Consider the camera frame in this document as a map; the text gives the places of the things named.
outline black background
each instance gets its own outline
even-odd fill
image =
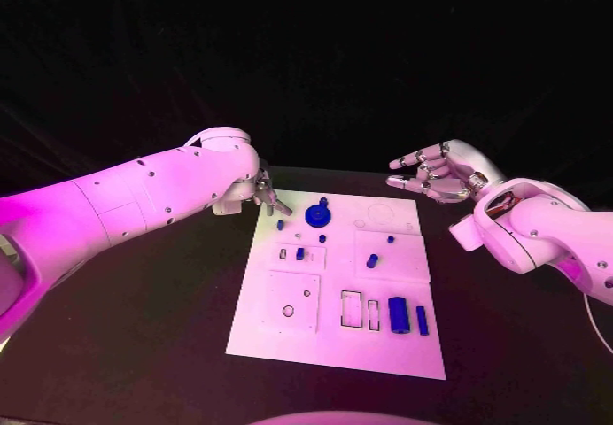
[[[0,190],[248,131],[273,165],[382,172],[455,138],[612,204],[605,3],[3,2]]]

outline round hole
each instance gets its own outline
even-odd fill
[[[294,308],[290,305],[287,305],[284,307],[284,317],[292,317],[293,315],[294,315]]]

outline table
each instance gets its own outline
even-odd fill
[[[442,423],[612,423],[613,358],[582,294],[553,268],[517,275],[483,248],[463,251],[447,227],[472,205],[388,188],[384,174],[280,167],[273,182],[417,200],[447,381],[225,354],[257,220],[245,205],[127,241],[49,293],[0,354],[0,415],[244,424],[354,410]],[[613,307],[593,306],[610,324]]]

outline blue object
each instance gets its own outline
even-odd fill
[[[387,301],[390,306],[390,321],[393,322],[393,332],[407,334],[411,331],[408,326],[407,300],[403,297],[391,297]]]
[[[417,308],[419,311],[419,334],[426,336],[429,335],[429,322],[426,320],[426,308],[419,305]]]
[[[329,224],[332,214],[329,213],[329,201],[326,198],[319,199],[319,204],[309,206],[305,213],[306,223],[313,228],[323,228]]]
[[[374,266],[377,265],[378,259],[380,257],[377,256],[377,254],[371,254],[371,257],[368,258],[368,261],[367,261],[368,268],[374,268]]]

